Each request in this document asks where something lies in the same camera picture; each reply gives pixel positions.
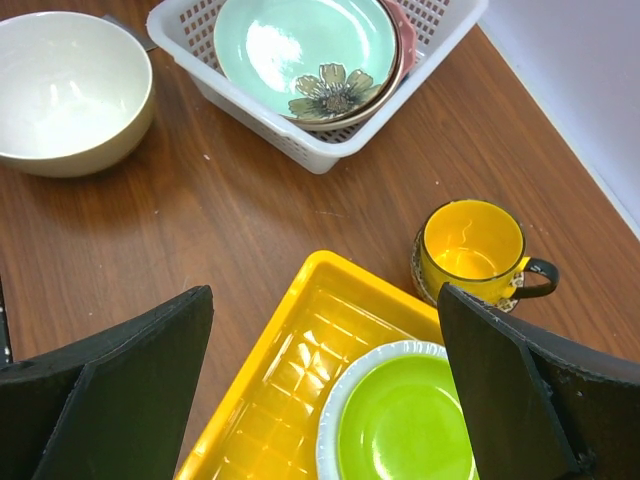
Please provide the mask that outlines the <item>white ceramic bowl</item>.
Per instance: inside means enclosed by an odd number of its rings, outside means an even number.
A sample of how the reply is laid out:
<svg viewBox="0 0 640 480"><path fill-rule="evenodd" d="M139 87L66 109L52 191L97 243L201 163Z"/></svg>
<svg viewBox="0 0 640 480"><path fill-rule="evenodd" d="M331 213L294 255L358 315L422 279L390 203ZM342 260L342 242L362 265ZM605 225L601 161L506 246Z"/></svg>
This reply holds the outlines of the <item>white ceramic bowl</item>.
<svg viewBox="0 0 640 480"><path fill-rule="evenodd" d="M142 44L96 16L50 11L1 23L1 163L72 178L131 154L154 114Z"/></svg>

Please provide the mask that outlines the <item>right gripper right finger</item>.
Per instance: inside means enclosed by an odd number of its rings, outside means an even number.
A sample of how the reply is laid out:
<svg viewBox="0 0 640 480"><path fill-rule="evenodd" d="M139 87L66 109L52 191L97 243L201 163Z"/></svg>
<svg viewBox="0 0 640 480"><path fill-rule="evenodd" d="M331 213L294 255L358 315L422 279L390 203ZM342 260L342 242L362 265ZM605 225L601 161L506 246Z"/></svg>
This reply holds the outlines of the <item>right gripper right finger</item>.
<svg viewBox="0 0 640 480"><path fill-rule="evenodd" d="M638 478L637 363L450 284L437 310L481 478Z"/></svg>

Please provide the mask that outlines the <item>white plastic basket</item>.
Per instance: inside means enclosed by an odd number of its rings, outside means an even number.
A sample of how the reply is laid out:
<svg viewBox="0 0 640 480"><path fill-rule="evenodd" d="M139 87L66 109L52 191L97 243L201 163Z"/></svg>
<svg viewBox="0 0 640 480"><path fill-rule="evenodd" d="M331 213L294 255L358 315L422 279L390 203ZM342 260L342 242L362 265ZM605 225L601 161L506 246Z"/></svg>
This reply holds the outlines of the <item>white plastic basket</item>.
<svg viewBox="0 0 640 480"><path fill-rule="evenodd" d="M182 67L206 100L314 174L359 152L480 20L487 1L401 1L418 34L417 61L377 113L354 126L305 132L225 79L213 33L222 1L163 1L147 17L150 39Z"/></svg>

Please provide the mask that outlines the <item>pale green bottom plate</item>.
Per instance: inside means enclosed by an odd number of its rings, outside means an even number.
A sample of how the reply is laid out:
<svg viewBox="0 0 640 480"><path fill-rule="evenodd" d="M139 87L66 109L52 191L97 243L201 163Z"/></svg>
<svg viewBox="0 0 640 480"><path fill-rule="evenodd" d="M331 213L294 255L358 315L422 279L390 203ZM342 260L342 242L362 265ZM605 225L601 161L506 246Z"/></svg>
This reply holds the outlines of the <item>pale green bottom plate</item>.
<svg viewBox="0 0 640 480"><path fill-rule="evenodd" d="M345 118L393 75L394 23L378 1L227 1L214 26L225 77L294 121Z"/></svg>

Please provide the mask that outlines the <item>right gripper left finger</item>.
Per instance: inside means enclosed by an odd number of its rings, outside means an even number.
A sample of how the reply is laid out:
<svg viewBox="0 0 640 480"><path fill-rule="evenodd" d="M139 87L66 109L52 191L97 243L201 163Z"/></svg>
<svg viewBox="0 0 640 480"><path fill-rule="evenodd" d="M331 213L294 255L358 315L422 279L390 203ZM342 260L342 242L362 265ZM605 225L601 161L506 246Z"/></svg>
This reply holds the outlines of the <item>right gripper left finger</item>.
<svg viewBox="0 0 640 480"><path fill-rule="evenodd" d="M1 367L4 479L170 479L214 308L196 286L82 340Z"/></svg>

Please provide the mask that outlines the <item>yellow plastic tray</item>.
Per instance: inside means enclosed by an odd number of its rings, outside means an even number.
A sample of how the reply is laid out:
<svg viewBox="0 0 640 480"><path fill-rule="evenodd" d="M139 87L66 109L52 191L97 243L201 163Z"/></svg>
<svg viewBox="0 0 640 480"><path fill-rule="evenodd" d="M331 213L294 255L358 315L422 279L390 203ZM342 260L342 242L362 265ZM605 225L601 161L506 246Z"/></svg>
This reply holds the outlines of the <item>yellow plastic tray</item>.
<svg viewBox="0 0 640 480"><path fill-rule="evenodd" d="M314 479L336 379L380 345L442 340L434 307L338 254L304 261L179 479Z"/></svg>

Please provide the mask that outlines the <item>green white bowl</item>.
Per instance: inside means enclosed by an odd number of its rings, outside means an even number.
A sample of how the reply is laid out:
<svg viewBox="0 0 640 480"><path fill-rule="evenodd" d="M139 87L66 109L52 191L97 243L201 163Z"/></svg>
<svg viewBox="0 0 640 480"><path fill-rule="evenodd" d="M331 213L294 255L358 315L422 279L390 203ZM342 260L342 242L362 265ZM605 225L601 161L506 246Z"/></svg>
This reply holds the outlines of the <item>green white bowl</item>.
<svg viewBox="0 0 640 480"><path fill-rule="evenodd" d="M446 349L403 340L374 348L338 378L315 447L320 479L476 479Z"/></svg>

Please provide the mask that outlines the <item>yellow mug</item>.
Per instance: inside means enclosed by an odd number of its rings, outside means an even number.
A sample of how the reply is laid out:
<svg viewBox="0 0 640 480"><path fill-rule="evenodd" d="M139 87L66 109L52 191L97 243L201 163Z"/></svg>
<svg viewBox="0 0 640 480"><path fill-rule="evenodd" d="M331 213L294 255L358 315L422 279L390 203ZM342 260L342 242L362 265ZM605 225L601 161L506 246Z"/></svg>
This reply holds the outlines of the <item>yellow mug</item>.
<svg viewBox="0 0 640 480"><path fill-rule="evenodd" d="M477 199L448 202L427 218L418 264L433 301L446 283L499 305L547 296L560 281L553 263L526 254L524 230L510 212Z"/></svg>

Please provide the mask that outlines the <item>woven coaster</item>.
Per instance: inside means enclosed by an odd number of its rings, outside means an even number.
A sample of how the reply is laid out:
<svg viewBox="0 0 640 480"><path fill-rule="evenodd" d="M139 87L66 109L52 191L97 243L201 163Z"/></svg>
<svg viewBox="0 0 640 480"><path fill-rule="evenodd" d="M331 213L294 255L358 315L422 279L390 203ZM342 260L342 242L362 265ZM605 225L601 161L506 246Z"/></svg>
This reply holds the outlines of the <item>woven coaster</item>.
<svg viewBox="0 0 640 480"><path fill-rule="evenodd" d="M421 242L423 231L419 230L413 241L412 253L411 253L411 276L415 289L418 292L418 296L428 305L436 307L436 300L429 294L426 289L426 283L422 272L421 264ZM502 312L512 312L518 305L518 299L501 298L496 307Z"/></svg>

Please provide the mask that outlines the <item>dark bottom plate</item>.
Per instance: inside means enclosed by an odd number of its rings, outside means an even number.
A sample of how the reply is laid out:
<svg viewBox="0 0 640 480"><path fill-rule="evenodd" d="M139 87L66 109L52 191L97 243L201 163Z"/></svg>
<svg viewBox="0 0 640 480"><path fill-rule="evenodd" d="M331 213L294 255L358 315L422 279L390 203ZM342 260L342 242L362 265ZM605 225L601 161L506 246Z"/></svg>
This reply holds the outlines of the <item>dark bottom plate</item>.
<svg viewBox="0 0 640 480"><path fill-rule="evenodd" d="M301 99L289 102L294 108L294 124L308 131L321 132L354 126L377 113L400 86L403 81L400 37L383 1L380 5L391 19L396 41L394 64L389 78L377 84L367 72L356 69L339 75L338 81L332 83L327 75L340 72L342 68L336 63L323 64L314 77L317 87L303 92Z"/></svg>

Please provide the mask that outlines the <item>pink polka dot plate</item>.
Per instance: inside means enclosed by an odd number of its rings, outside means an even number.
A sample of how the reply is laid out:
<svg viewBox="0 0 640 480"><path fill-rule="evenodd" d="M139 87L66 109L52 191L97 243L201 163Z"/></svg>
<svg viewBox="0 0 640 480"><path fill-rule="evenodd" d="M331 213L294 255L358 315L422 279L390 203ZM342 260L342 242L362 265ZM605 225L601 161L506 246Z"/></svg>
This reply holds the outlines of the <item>pink polka dot plate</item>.
<svg viewBox="0 0 640 480"><path fill-rule="evenodd" d="M417 34L410 23L409 17L397 1L383 0L383 3L389 10L400 37L403 60L401 79L404 80L416 63Z"/></svg>

